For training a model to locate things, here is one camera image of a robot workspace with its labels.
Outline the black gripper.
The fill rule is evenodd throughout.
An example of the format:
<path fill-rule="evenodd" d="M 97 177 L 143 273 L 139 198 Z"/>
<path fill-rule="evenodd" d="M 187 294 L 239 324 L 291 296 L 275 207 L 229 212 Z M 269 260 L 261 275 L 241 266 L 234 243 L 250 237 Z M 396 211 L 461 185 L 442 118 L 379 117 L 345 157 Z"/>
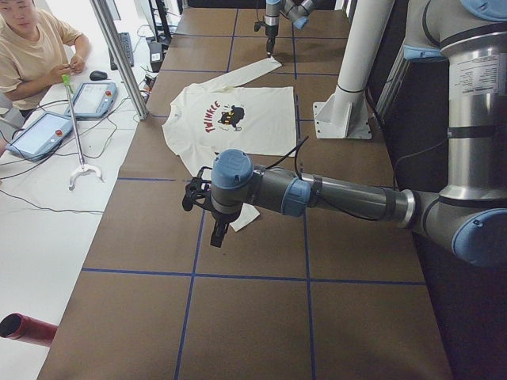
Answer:
<path fill-rule="evenodd" d="M 220 211 L 212 211 L 212 217 L 215 220 L 215 225 L 213 227 L 210 244 L 213 247 L 221 248 L 223 244 L 223 239 L 225 238 L 228 226 L 237 220 L 240 216 L 240 211 L 236 211 L 234 213 L 223 213 Z"/>
<path fill-rule="evenodd" d="M 265 35 L 268 40 L 266 42 L 266 54 L 272 55 L 274 49 L 274 40 L 276 39 L 279 31 L 279 25 L 266 25 L 265 26 Z"/>

